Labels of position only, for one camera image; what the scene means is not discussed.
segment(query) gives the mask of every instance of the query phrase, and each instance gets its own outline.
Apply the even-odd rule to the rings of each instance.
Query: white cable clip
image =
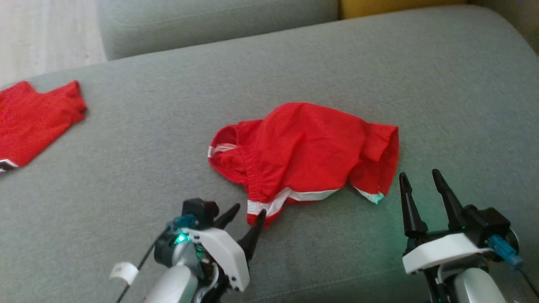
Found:
[[[114,267],[112,267],[109,279],[120,278],[131,285],[138,273],[139,270],[136,266],[129,262],[116,263],[114,264]]]

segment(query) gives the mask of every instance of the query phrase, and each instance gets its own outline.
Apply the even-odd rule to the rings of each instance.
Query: white stripe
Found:
[[[364,192],[357,187],[354,188],[357,189],[357,191],[359,191],[363,197],[367,198],[367,200],[373,202],[374,204],[380,203],[380,201],[384,198],[384,194],[381,192],[378,192],[377,194],[369,194],[368,192]]]
[[[4,159],[4,160],[0,160],[0,162],[5,162],[13,167],[19,167],[18,165],[16,165],[15,163],[11,162],[9,159]]]
[[[238,148],[237,145],[235,144],[230,144],[230,143],[223,143],[223,144],[218,144],[217,146],[215,146],[215,148],[213,146],[210,145],[210,148],[208,148],[208,158],[211,158],[213,157],[213,155],[217,152],[227,152],[229,150],[233,150],[233,149],[236,149]]]
[[[261,203],[256,201],[247,200],[247,213],[252,215],[258,215],[262,209],[265,209],[267,216],[275,215],[284,205],[286,198],[290,197],[296,201],[320,201],[323,200],[339,189],[330,189],[323,191],[293,191],[290,187],[285,187],[280,191],[273,201],[270,203]]]

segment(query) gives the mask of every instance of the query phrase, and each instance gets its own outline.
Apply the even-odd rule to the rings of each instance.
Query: black cable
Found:
[[[530,286],[531,288],[531,291],[534,292],[535,296],[539,299],[539,292],[537,291],[537,289],[535,288],[535,286],[531,283],[531,280],[530,278],[528,277],[528,275],[524,272],[524,269],[522,269],[522,267],[520,266],[517,266],[517,269],[520,271],[520,273],[522,274],[522,277],[524,278],[524,280],[526,281],[526,283],[528,283],[528,286]]]
[[[148,250],[146,251],[146,253],[144,254],[144,257],[142,257],[142,260],[140,261],[137,269],[140,271],[140,269],[142,268],[142,265],[144,265],[144,262],[146,262],[146,259],[148,259],[148,256],[150,256],[151,254],[151,251],[154,249],[155,247],[155,244],[157,243],[157,241],[159,240],[159,238],[161,238],[162,235],[164,235],[167,231],[169,230],[169,228],[165,228],[160,234],[159,236],[157,236],[157,238],[155,238],[154,242],[152,243],[152,245],[150,246],[150,248],[148,248]],[[126,295],[127,291],[129,290],[129,288],[131,287],[131,285],[127,284],[126,287],[123,289],[123,292],[122,294],[120,294],[120,297],[118,298],[118,300],[116,301],[116,303],[120,303],[120,301],[123,299],[123,296]]]

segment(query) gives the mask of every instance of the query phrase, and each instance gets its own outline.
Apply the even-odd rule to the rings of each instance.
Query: couch armrest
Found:
[[[338,19],[338,0],[99,0],[108,59]]]
[[[539,1],[537,0],[471,0],[502,15],[524,36],[539,54]]]

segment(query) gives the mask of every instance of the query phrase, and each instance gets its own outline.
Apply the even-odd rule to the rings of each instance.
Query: blue connector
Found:
[[[514,270],[524,263],[524,260],[516,254],[516,250],[498,235],[490,237],[488,246]]]
[[[176,217],[169,223],[167,223],[167,228],[170,230],[179,230],[182,228],[195,228],[197,218],[195,215],[186,215],[181,217]]]

